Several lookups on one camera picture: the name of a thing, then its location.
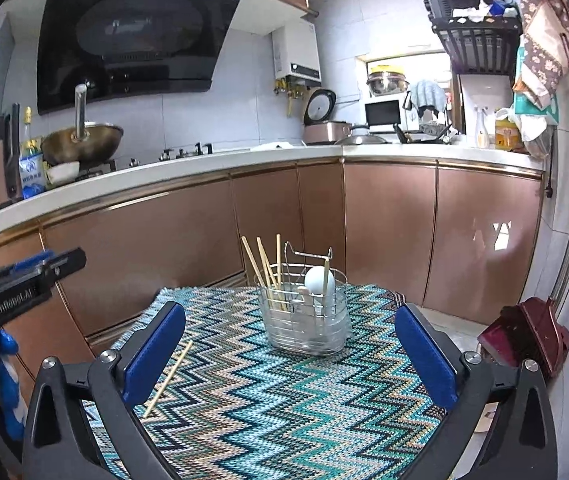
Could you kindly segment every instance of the wire utensil basket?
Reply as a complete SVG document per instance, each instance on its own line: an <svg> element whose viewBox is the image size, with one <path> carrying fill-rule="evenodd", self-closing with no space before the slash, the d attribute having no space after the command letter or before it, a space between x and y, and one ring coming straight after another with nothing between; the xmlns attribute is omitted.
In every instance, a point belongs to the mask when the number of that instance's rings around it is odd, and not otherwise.
<svg viewBox="0 0 569 480"><path fill-rule="evenodd" d="M305 288L305 277L314 266L290 264L288 250L305 261L324 261L333 274L335 285L329 283L327 286L325 280L326 294L312 294ZM344 348L351 335L344 287L347 277L340 270L329 267L332 256L331 249L327 256L299 253L287 242L284 264L270 265L260 271L260 278L256 277L266 337L274 347L316 356L335 354ZM261 286L261 281L269 285Z"/></svg>

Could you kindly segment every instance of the kitchen counter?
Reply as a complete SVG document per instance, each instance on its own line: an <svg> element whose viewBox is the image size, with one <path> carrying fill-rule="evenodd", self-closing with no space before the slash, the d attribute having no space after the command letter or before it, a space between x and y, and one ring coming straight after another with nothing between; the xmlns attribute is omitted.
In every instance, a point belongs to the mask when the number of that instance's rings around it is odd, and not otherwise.
<svg viewBox="0 0 569 480"><path fill-rule="evenodd" d="M157 162L59 187L0 211L0 267L81 247L84 269L5 325L25 398L42 360L109 348L167 286L254 283L240 238L276 261L276 235L333 249L350 283L490 323L523 292L543 167L443 145L237 150ZM295 258L289 254L290 261Z"/></svg>
<svg viewBox="0 0 569 480"><path fill-rule="evenodd" d="M372 144L366 146L309 146L264 151L238 150L157 162L104 174L50 190L0 210L0 233L69 206L138 187L236 168L341 157L347 160L370 160L372 162L376 160L388 162L397 160L417 164L438 162L450 167L502 170L506 173L522 173L530 176L540 174L544 170L543 163L527 155L437 144Z"/></svg>

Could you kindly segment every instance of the window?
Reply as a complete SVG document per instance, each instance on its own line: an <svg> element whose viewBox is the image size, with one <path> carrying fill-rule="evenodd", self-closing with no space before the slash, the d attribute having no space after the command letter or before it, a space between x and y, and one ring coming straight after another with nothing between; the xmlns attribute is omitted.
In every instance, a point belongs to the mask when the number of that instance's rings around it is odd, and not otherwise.
<svg viewBox="0 0 569 480"><path fill-rule="evenodd" d="M463 129L462 98L458 91L457 76L452 73L451 60L446 52L428 52L394 56L367 61L367 75L375 72L377 66L388 65L392 70L404 73L409 85L423 79L436 81L449 97L450 120L455 128Z"/></svg>

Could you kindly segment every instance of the white bowl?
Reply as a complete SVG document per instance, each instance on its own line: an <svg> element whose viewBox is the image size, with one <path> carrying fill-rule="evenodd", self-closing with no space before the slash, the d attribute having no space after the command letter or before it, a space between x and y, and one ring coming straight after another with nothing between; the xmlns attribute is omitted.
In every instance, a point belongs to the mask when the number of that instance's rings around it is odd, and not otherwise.
<svg viewBox="0 0 569 480"><path fill-rule="evenodd" d="M73 182L79 173L80 163L78 161L65 162L64 164L58 164L46 170L49 182L54 186L61 186L62 184Z"/></svg>

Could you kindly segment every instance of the towel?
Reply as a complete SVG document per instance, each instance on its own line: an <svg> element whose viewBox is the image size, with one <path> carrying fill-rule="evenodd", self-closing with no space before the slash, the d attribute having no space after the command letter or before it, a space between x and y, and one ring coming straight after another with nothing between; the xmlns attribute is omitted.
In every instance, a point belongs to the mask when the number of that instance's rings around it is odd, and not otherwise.
<svg viewBox="0 0 569 480"><path fill-rule="evenodd" d="M411 104L418 110L419 118L426 110L444 112L447 109L447 94L435 81L423 79L411 88Z"/></svg>
<svg viewBox="0 0 569 480"><path fill-rule="evenodd" d="M525 22L525 60L513 88L544 110L569 71L561 40L561 34L566 34L569 41L569 0L520 0L520 9Z"/></svg>

